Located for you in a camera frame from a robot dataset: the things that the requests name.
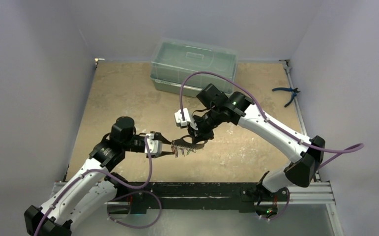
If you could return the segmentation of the clear green plastic storage box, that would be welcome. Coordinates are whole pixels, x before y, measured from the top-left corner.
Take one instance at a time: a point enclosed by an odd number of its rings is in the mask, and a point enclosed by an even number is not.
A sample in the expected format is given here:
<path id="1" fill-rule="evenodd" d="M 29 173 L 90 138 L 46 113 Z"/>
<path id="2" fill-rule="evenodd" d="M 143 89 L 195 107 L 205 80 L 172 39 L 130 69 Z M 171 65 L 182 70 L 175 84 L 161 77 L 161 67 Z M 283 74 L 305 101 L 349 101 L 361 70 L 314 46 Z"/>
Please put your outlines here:
<path id="1" fill-rule="evenodd" d="M 231 94 L 238 54 L 235 50 L 162 38 L 152 56 L 150 78 L 157 90 L 178 94 L 184 82 L 184 96 L 195 97 L 208 84 Z"/>

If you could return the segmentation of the aluminium frame rail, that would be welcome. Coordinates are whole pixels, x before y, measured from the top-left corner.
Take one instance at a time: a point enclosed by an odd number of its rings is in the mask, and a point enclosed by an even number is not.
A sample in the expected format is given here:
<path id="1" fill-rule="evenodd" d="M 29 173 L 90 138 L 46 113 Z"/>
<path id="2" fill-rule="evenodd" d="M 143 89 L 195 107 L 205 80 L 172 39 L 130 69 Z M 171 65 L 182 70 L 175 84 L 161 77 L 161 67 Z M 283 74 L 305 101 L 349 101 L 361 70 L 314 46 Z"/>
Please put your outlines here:
<path id="1" fill-rule="evenodd" d="M 272 204 L 272 202 L 290 204 L 331 204 L 334 196 L 329 183 L 314 182 L 309 187 L 289 186 L 276 193 L 259 194 L 253 182 L 235 183 L 187 183 L 154 182 L 146 187 L 162 200 L 233 200 L 241 203 Z"/>

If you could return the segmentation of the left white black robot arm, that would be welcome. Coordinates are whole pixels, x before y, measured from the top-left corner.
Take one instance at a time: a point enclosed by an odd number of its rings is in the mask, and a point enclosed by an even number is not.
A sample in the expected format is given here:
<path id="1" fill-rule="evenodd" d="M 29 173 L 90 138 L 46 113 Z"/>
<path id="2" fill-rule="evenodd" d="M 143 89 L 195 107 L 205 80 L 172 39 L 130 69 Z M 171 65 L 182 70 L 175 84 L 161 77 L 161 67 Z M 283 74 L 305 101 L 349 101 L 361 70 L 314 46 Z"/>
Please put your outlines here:
<path id="1" fill-rule="evenodd" d="M 41 206 L 30 206 L 25 211 L 27 233 L 31 236 L 70 236 L 74 224 L 99 204 L 144 193 L 152 176 L 152 159 L 170 154 L 162 150 L 163 144 L 171 142 L 160 132 L 137 134 L 131 117 L 119 117 L 71 180 Z M 144 153 L 149 159 L 149 174 L 141 185 L 131 185 L 112 172 L 128 151 Z"/>

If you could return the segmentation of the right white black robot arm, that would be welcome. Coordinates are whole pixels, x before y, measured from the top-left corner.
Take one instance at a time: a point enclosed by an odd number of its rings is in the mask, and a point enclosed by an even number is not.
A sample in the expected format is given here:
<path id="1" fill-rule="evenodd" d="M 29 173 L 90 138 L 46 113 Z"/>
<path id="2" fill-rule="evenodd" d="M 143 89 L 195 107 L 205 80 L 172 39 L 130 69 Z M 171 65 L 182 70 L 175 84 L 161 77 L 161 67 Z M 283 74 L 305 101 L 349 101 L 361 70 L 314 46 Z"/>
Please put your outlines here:
<path id="1" fill-rule="evenodd" d="M 256 102 L 241 92 L 227 96 L 213 84 L 209 84 L 197 98 L 205 106 L 202 116 L 192 115 L 188 109 L 179 109 L 174 114 L 178 127 L 187 128 L 191 142 L 184 147 L 195 148 L 199 142 L 212 140 L 213 129 L 222 123 L 233 123 L 247 129 L 276 147 L 287 157 L 289 163 L 275 172 L 267 172 L 259 180 L 253 195 L 258 201 L 272 200 L 279 190 L 296 185 L 308 187 L 323 160 L 325 146 L 319 136 L 310 138 L 285 126 L 275 118 L 261 114 Z"/>

